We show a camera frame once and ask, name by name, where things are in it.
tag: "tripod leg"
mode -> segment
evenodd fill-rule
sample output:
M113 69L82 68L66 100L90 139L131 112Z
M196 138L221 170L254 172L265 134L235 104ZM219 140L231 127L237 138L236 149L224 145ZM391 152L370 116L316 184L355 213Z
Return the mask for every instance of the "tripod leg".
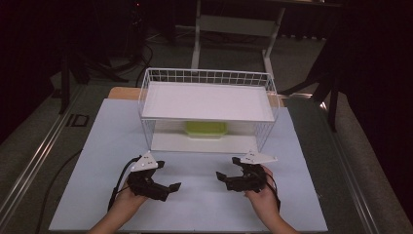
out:
M60 87L60 98L61 106L59 114L62 114L70 102L70 77L69 77L69 64L67 52L64 52L61 59L61 87Z
M195 18L195 46L192 54L191 69L198 69L200 64L200 50L201 50L201 0L197 1L197 16Z
M323 102L328 94L331 92L333 86L333 79L331 77L324 77L312 95L313 101Z
M309 87L313 84L316 84L317 82L320 82L321 80L325 79L327 75L327 73L323 73L315 78L306 79L304 82L301 82L300 84L295 85L287 90L279 91L279 94L284 96L292 95L293 93L296 93L306 87Z
M76 81L80 84L88 84L91 78L89 77L85 65L82 64L82 61L73 53L70 54L68 61L69 69L75 77Z
M337 113L339 81L340 81L340 77L336 76L334 78L334 83L332 85L331 95L330 95L330 105L328 108L329 109L328 110L328 124L330 125L330 128L334 133L337 132L336 127L335 127L335 117Z

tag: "yellow object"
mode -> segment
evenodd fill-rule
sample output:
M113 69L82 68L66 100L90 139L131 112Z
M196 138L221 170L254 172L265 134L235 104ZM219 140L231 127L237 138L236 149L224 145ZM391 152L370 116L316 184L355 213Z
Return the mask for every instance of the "yellow object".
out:
M185 127L190 137L221 137L227 133L225 122L187 121Z

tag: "white wire basket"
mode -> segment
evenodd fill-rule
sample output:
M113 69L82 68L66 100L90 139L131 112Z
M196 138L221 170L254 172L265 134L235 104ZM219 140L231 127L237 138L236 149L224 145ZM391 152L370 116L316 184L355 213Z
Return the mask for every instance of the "white wire basket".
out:
M148 68L138 112L151 150L261 151L280 108L269 73ZM188 135L187 124L225 126L218 136Z

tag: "white shelf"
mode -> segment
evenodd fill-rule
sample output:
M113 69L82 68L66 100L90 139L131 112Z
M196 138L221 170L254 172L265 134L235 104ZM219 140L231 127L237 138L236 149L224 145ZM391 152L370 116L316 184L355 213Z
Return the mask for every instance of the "white shelf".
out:
M275 122L264 87L156 81L142 119Z

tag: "human hand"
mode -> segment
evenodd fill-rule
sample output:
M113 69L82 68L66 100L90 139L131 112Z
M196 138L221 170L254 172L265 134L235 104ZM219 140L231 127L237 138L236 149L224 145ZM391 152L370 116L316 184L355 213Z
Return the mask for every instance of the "human hand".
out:
M271 184L274 188L274 182L272 179L273 173L268 168L264 166L261 167L267 174L267 183ZM252 207L261 220L280 215L277 199L268 185L266 185L259 193L252 190L246 191L245 196L249 199Z
M266 167L261 166L267 174L267 183L274 187L273 173ZM277 199L269 185L260 192L246 191L245 197L249 199L258 218L273 234L298 233L280 216Z
M127 181L128 179L125 179L124 185L109 212L88 232L89 234L116 232L133 217L140 206L148 199L144 196L134 195L129 189Z

